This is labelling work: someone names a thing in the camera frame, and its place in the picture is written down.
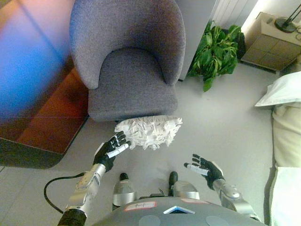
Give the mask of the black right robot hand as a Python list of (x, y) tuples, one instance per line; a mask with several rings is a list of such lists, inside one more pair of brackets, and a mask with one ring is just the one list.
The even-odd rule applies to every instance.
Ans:
[(211, 190), (214, 190), (214, 181), (225, 179), (223, 171), (214, 161), (206, 160), (195, 153), (192, 155), (192, 163), (186, 162), (184, 167), (203, 176)]

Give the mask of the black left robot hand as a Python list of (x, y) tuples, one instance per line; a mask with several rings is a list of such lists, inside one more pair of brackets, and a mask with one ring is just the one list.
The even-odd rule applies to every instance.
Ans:
[(131, 142), (126, 140), (123, 131), (116, 133), (109, 141), (99, 146), (95, 153), (93, 165), (102, 164), (106, 172), (110, 171), (116, 156), (128, 149), (130, 145)]

